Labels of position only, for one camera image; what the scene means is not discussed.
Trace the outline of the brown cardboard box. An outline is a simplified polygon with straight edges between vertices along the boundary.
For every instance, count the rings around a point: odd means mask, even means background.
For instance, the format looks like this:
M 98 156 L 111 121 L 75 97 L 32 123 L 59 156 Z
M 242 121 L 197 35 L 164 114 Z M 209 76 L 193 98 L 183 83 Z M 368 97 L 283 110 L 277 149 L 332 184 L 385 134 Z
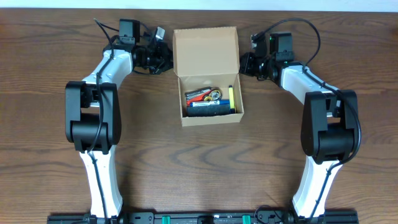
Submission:
M 174 72 L 178 76 L 182 126 L 238 123 L 244 115 L 239 79 L 239 44 L 235 27 L 175 29 L 173 36 Z M 221 90 L 229 99 L 233 90 L 234 113 L 190 116 L 185 94 L 206 87 Z

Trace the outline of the yellow highlighter pen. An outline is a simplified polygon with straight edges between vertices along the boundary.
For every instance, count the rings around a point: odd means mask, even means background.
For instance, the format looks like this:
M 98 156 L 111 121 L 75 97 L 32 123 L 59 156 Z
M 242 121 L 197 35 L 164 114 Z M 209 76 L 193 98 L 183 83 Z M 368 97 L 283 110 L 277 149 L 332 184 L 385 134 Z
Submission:
M 231 114 L 235 114 L 236 106 L 234 100 L 234 90 L 232 85 L 230 85 L 228 88 L 228 94 L 229 94 L 229 111 Z

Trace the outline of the white marker blue cap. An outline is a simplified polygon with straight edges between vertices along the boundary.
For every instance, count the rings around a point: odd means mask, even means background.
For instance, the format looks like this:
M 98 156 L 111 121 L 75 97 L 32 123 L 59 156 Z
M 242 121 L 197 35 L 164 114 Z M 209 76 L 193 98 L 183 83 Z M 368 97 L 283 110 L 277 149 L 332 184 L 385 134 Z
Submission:
M 189 107 L 214 106 L 214 105 L 229 105 L 229 100 L 194 101 L 189 104 Z

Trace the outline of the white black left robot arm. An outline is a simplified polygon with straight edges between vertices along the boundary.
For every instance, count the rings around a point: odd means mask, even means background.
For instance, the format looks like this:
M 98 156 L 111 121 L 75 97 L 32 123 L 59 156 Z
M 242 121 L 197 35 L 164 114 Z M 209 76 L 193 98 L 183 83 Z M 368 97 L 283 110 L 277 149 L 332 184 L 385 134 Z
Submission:
M 123 207 L 115 165 L 122 128 L 119 87 L 136 67 L 143 68 L 145 75 L 159 75 L 173 67 L 164 29 L 142 32 L 143 26 L 134 19 L 120 19 L 116 35 L 106 36 L 108 43 L 97 67 L 65 87 L 65 135 L 86 169 L 93 223 L 118 221 Z

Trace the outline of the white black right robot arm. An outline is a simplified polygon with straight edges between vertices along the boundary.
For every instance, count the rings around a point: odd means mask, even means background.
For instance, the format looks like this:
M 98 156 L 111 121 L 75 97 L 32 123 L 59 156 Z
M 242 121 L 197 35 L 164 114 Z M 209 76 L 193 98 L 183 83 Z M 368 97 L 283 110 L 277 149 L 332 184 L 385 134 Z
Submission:
M 361 127 L 357 96 L 318 78 L 295 60 L 290 32 L 251 36 L 252 52 L 240 58 L 240 73 L 274 82 L 303 104 L 300 140 L 305 168 L 284 223 L 326 223 L 326 199 L 343 164 L 358 152 Z

